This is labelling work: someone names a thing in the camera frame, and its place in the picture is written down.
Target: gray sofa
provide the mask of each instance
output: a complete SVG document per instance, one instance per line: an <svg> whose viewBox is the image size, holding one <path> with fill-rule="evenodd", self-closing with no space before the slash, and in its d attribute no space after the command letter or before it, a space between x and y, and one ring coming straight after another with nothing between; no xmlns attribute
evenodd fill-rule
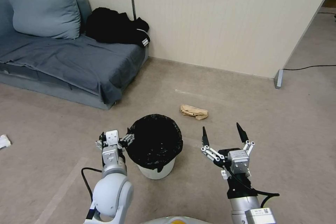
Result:
<svg viewBox="0 0 336 224"><path fill-rule="evenodd" d="M91 14L88 0L77 0L82 19ZM148 58L147 48L103 44L82 34L57 40L18 33L13 9L0 0L0 82L108 110L121 99Z"/></svg>

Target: blue pillow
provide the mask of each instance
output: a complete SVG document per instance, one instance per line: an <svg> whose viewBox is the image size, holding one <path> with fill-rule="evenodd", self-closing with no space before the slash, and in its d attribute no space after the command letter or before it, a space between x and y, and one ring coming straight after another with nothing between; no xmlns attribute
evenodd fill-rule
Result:
<svg viewBox="0 0 336 224"><path fill-rule="evenodd" d="M76 0L9 0L13 27L20 33L55 39L79 37L81 17Z"/></svg>

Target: black trash bag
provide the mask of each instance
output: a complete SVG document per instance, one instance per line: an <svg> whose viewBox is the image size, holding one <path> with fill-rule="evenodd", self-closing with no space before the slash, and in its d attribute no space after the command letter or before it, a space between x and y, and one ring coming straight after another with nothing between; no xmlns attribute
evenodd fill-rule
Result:
<svg viewBox="0 0 336 224"><path fill-rule="evenodd" d="M151 114L137 120L128 134L134 141L126 148L132 161L147 169L162 171L183 147L182 134L174 120L160 114Z"/></svg>

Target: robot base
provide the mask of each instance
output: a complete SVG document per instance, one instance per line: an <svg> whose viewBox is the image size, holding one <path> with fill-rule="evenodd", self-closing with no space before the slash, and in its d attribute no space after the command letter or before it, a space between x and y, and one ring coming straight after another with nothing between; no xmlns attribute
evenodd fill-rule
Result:
<svg viewBox="0 0 336 224"><path fill-rule="evenodd" d="M210 224L209 222L205 222L202 220L190 218L190 217L182 217L182 216L169 216L162 217L159 219L150 220L148 222L144 222L142 224Z"/></svg>

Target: black cable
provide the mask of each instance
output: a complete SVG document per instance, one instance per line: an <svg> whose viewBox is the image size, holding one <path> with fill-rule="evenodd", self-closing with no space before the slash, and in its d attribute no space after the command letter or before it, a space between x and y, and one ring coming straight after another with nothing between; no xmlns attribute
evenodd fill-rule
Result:
<svg viewBox="0 0 336 224"><path fill-rule="evenodd" d="M264 198L264 200L262 201L261 205L260 205L260 208L263 208L266 201L268 201L270 198L272 198L273 196L267 196L266 198Z"/></svg>
<svg viewBox="0 0 336 224"><path fill-rule="evenodd" d="M256 192L257 194L261 194L261 195L265 195L265 196L269 196L269 197L277 197L277 196L280 196L279 193L271 193L271 192L264 192L264 191L258 191L252 187L248 187L246 186L243 182L241 182L234 174L233 172L231 171L231 169L228 167L226 168L228 170L228 172L230 173L230 175L235 179L237 180L242 186L244 186L245 188L249 189L250 191L253 191L253 192Z"/></svg>
<svg viewBox="0 0 336 224"><path fill-rule="evenodd" d="M288 68L284 68L284 70L288 70L288 71L296 71L296 70L302 70L302 69L307 69L307 68L310 68L310 67L336 67L336 65L313 65L313 66L307 66L305 68L297 68L297 69L288 69Z"/></svg>
<svg viewBox="0 0 336 224"><path fill-rule="evenodd" d="M82 168L82 170L81 170L81 174L82 174L84 183L85 183L85 185L86 185L87 190L89 191L89 194L90 194L90 197L91 197L91 202L92 202L92 201L93 201L93 199L92 199L92 191L91 191L91 188L90 188L90 186L89 186L88 181L87 181L86 178L85 178L84 170L92 170L92 171L95 171L95 172L102 172L102 171L101 171L101 170L98 170L98 169L95 169L95 168L91 168L91 167L84 167L84 168Z"/></svg>
<svg viewBox="0 0 336 224"><path fill-rule="evenodd" d="M333 14L333 15L336 15L336 13L334 13L334 12L318 12L318 14Z"/></svg>

